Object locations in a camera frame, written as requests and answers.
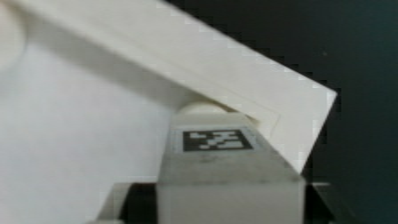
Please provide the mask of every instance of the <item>white surface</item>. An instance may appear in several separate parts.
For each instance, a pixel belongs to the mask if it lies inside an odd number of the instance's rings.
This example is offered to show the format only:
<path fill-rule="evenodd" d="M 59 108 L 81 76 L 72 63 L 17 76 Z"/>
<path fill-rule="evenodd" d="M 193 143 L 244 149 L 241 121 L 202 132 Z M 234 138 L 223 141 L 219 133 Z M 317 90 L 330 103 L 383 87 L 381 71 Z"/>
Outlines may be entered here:
<path fill-rule="evenodd" d="M 303 224 L 306 182 L 248 117 L 241 113 L 179 115 L 171 127 L 157 185 L 159 223 Z M 202 144 L 214 139 L 202 131 L 225 134 L 223 143 L 242 143 L 235 130 L 253 149 L 221 150 L 218 144 L 219 150 L 187 152 L 200 144 L 179 146 L 189 140 L 187 131 Z"/>
<path fill-rule="evenodd" d="M 0 79 L 0 223 L 81 224 L 115 184 L 157 179 L 170 118 L 198 95 L 27 21 L 27 53 Z"/>
<path fill-rule="evenodd" d="M 180 114 L 225 114 L 228 111 L 221 105 L 210 102 L 191 103 L 179 112 Z"/>
<path fill-rule="evenodd" d="M 0 72 L 15 65 L 26 49 L 26 26 L 19 12 L 0 1 Z"/>
<path fill-rule="evenodd" d="M 15 0 L 131 61 L 260 121 L 303 170 L 337 93 L 164 1 Z"/>

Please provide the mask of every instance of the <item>black background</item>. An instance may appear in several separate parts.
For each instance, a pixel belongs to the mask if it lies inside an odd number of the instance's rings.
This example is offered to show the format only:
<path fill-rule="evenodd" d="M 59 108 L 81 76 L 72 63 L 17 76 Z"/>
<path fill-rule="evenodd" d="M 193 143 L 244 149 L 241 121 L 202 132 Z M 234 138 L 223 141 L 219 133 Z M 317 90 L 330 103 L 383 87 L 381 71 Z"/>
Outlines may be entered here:
<path fill-rule="evenodd" d="M 170 0 L 340 93 L 306 175 L 398 223 L 398 1 Z"/>

